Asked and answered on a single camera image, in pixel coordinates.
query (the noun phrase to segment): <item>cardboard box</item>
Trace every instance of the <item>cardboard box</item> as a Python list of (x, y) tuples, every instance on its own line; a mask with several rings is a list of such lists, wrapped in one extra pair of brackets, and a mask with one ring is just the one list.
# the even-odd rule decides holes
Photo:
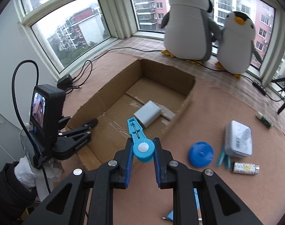
[(80, 107), (67, 125), (73, 129), (93, 118), (99, 120), (91, 141), (78, 151), (85, 168), (95, 169), (125, 148), (130, 137), (127, 119), (150, 100), (161, 107), (162, 114), (144, 133), (149, 139), (163, 137), (190, 102), (194, 83), (194, 76), (146, 59), (122, 70)]

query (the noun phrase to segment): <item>white belly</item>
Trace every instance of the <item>white belly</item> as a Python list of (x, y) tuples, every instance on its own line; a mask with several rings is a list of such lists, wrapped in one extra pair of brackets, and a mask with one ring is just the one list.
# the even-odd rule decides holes
[(226, 29), (218, 47), (217, 59), (228, 72), (244, 73), (251, 63), (250, 39)]
[(207, 39), (200, 9), (173, 5), (166, 26), (164, 46), (177, 58), (202, 59), (207, 50)]

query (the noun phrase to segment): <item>gloved hand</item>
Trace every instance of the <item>gloved hand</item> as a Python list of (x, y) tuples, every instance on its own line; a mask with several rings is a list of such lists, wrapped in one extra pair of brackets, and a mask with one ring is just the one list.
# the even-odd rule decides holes
[[(59, 182), (62, 173), (62, 168), (56, 168), (54, 165), (58, 166), (58, 163), (54, 162), (54, 160), (44, 164), (51, 191), (54, 188), (53, 182)], [(30, 165), (26, 156), (21, 158), (19, 164), (15, 167), (15, 176), (26, 189), (31, 189), (36, 186), (40, 201), (43, 201), (48, 196), (49, 192), (43, 171)]]

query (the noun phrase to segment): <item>screw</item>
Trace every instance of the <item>screw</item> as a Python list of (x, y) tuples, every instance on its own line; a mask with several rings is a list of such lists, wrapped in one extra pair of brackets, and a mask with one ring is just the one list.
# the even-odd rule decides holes
[(111, 160), (108, 162), (108, 165), (113, 166), (113, 167), (116, 166), (117, 164), (118, 164), (118, 162), (116, 160)]
[(179, 165), (179, 162), (173, 160), (173, 161), (170, 161), (169, 164), (173, 167), (173, 166), (178, 166)]
[(73, 171), (73, 174), (74, 174), (74, 175), (80, 175), (80, 174), (82, 174), (82, 169), (76, 168), (76, 169)]
[(206, 170), (205, 170), (205, 174), (206, 174), (207, 176), (212, 176), (212, 175), (214, 174), (214, 172), (213, 172), (213, 170), (211, 170), (211, 169), (206, 169)]

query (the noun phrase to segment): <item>penguin plush toy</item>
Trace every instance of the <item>penguin plush toy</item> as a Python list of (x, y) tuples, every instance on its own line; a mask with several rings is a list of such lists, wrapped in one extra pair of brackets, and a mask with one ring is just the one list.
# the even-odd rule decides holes
[(240, 79), (241, 74), (251, 64), (252, 54), (262, 63), (261, 56), (254, 47), (255, 35), (255, 26), (248, 15), (242, 12), (227, 14), (221, 37), (217, 39), (219, 41), (218, 62), (215, 65)]
[(164, 16), (166, 27), (163, 54), (188, 60), (207, 61), (211, 56), (211, 32), (220, 38), (219, 26), (209, 18), (210, 0), (169, 0), (171, 9)]

